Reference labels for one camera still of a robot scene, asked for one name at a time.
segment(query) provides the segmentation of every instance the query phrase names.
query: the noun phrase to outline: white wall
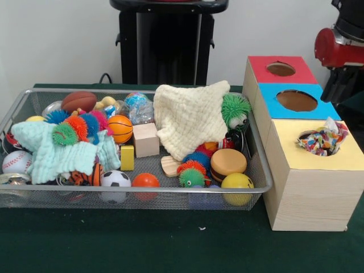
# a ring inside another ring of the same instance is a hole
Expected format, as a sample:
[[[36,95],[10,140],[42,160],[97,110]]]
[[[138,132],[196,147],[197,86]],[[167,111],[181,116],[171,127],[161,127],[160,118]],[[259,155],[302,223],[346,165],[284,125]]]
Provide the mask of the white wall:
[[[248,55],[302,55],[319,82],[315,37],[338,12],[331,0],[230,0],[215,15],[208,83],[241,85]],[[118,11],[108,0],[0,0],[0,117],[34,83],[121,82]]]

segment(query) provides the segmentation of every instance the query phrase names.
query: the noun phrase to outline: green towel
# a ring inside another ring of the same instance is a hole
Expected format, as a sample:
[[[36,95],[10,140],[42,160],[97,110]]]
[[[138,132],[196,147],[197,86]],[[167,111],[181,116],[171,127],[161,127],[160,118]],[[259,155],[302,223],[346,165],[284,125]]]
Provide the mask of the green towel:
[[[93,145],[79,142],[71,146],[54,144],[52,129],[56,124],[43,121],[21,122],[12,126],[11,133],[24,148],[33,153],[28,173],[33,184],[42,184],[57,178],[63,172],[79,171],[92,174],[96,155],[105,172],[120,167],[120,159],[112,136],[107,130],[98,132],[100,142]]]

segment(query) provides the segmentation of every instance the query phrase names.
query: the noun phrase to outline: cream towel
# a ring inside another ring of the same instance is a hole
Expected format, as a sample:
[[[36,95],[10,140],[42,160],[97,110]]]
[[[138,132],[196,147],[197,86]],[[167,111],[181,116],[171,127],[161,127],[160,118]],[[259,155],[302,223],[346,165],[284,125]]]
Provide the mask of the cream towel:
[[[153,104],[157,136],[174,159],[181,161],[197,146],[224,139],[228,128],[221,105],[229,90],[227,81],[198,88],[157,88]]]

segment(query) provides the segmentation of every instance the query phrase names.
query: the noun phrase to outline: brown football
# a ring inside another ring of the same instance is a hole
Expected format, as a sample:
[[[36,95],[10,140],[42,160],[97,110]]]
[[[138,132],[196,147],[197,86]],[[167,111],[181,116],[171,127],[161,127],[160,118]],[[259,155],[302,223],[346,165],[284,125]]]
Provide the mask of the brown football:
[[[90,112],[97,102],[95,94],[87,91],[77,91],[69,94],[64,98],[61,108],[71,114],[78,108]]]

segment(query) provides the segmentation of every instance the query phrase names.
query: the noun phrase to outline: yellow block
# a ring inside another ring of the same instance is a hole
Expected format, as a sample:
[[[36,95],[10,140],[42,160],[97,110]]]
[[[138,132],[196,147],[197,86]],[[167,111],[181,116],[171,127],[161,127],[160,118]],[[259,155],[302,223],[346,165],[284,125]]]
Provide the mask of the yellow block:
[[[121,171],[134,170],[134,146],[124,145],[120,148]]]

